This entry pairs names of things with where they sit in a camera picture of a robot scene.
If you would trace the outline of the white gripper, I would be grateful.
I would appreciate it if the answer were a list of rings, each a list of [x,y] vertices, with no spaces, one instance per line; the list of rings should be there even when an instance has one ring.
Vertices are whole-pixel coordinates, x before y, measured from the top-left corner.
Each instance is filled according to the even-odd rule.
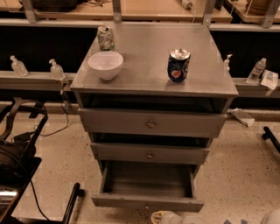
[[[157,211],[154,212],[150,221],[152,224],[182,224],[183,218],[174,212]]]

